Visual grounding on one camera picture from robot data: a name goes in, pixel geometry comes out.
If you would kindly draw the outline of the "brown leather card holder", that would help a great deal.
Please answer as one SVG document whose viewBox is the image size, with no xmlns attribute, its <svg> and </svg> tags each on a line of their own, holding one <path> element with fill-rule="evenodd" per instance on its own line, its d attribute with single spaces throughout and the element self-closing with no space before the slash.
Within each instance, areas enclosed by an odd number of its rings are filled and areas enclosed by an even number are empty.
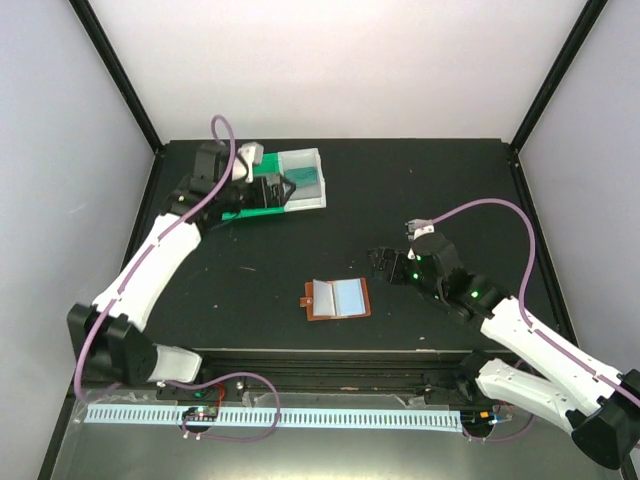
<svg viewBox="0 0 640 480">
<path fill-rule="evenodd" d="M 339 317 L 336 315 L 333 284 L 339 280 L 322 281 L 313 280 L 304 285 L 304 296 L 300 298 L 299 304 L 306 312 L 309 322 L 326 320 L 344 320 L 353 318 L 365 318 L 371 315 L 371 303 L 369 298 L 367 281 L 364 277 L 360 279 L 362 283 L 366 313 L 351 317 Z"/>
</svg>

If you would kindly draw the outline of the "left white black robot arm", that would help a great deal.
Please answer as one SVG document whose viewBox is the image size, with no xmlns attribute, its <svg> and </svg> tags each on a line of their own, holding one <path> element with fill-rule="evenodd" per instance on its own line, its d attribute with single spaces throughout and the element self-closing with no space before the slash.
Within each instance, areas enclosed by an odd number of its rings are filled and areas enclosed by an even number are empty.
<svg viewBox="0 0 640 480">
<path fill-rule="evenodd" d="M 74 390 L 86 367 L 131 386 L 179 382 L 193 399 L 214 388 L 200 354 L 150 340 L 145 329 L 156 301 L 178 267 L 225 215 L 285 207 L 297 186 L 280 171 L 260 173 L 262 145 L 203 143 L 193 172 L 169 195 L 138 251 L 90 305 L 75 304 L 67 321 L 77 355 Z"/>
</svg>

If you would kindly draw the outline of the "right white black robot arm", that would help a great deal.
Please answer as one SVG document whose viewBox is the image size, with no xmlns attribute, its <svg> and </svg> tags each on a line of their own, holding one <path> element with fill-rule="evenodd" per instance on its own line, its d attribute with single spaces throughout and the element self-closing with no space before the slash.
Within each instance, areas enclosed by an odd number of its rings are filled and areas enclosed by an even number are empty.
<svg viewBox="0 0 640 480">
<path fill-rule="evenodd" d="M 511 403 L 569 434 L 588 458 L 618 470 L 639 443 L 639 372 L 597 360 L 538 320 L 485 276 L 467 270 L 442 234 L 414 233 L 408 249 L 369 250 L 372 275 L 414 288 L 455 322 L 501 344 L 527 373 L 478 352 L 454 379 L 457 396 Z"/>
</svg>

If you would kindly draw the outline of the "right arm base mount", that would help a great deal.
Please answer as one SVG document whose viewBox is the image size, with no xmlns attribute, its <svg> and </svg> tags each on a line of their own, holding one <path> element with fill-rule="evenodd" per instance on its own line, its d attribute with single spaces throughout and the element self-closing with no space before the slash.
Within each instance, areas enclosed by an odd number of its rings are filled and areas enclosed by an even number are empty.
<svg viewBox="0 0 640 480">
<path fill-rule="evenodd" d="M 480 408 L 502 403 L 483 394 L 473 379 L 457 369 L 425 370 L 416 393 L 427 404 Z"/>
</svg>

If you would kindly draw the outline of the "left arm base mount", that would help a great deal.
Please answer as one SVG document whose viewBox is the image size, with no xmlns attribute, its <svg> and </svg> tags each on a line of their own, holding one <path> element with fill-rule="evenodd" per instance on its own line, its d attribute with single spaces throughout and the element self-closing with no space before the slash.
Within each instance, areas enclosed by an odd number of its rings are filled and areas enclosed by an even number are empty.
<svg viewBox="0 0 640 480">
<path fill-rule="evenodd" d="M 220 369 L 211 366 L 202 366 L 193 383 L 206 383 L 222 374 L 223 372 Z M 165 386 L 156 388 L 156 398 L 158 400 L 171 400 L 182 403 L 221 403 L 227 393 L 233 393 L 235 391 L 238 381 L 243 382 L 243 378 L 227 379 L 197 390 L 183 389 L 166 384 Z"/>
</svg>

